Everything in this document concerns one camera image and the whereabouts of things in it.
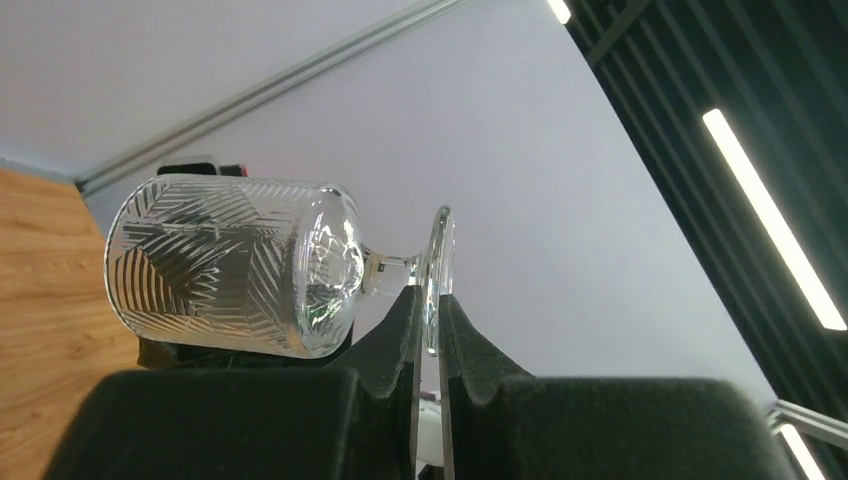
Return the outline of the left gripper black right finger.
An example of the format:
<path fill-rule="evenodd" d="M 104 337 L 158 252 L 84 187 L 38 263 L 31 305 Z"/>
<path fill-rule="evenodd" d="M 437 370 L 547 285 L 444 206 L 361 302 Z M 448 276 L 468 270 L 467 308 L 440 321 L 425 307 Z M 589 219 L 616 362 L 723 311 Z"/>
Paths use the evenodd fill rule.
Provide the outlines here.
<path fill-rule="evenodd" d="M 705 378 L 537 377 L 439 302 L 448 479 L 792 479 L 765 418 Z"/>

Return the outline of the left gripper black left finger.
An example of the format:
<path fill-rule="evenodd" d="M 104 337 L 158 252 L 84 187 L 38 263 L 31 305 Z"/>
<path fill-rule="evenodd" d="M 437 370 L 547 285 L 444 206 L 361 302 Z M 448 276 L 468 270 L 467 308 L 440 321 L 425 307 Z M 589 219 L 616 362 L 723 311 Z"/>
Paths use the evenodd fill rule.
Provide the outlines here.
<path fill-rule="evenodd" d="M 316 367 L 128 370 L 81 404 L 48 479 L 411 479 L 423 292 Z"/>

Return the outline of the patterned clear wine glass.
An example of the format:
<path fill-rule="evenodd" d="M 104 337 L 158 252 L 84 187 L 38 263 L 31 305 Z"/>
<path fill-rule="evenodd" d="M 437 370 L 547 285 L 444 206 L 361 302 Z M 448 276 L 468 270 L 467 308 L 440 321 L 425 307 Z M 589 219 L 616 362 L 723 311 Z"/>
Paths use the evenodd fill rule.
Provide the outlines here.
<path fill-rule="evenodd" d="M 358 207 L 338 185 L 165 174 L 119 209 L 104 281 L 141 338 L 298 359 L 334 353 L 362 299 L 418 286 L 424 345 L 435 354 L 454 251 L 448 206 L 421 253 L 395 257 L 367 245 Z"/>

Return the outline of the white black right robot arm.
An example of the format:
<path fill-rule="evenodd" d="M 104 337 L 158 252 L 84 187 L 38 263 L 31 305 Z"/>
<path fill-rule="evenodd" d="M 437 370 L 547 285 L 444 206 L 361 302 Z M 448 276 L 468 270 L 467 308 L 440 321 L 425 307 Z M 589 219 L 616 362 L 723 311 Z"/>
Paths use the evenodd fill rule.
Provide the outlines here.
<path fill-rule="evenodd" d="M 211 176 L 247 177 L 244 164 L 221 166 L 211 156 L 184 157 L 163 163 L 156 171 L 164 174 L 195 174 Z M 317 359 L 299 359 L 254 352 L 173 344 L 148 339 L 139 339 L 139 366 L 151 370 L 168 368 L 285 368 L 323 367 L 341 356 L 353 344 L 353 329 L 348 331 L 344 342 L 332 354 Z"/>

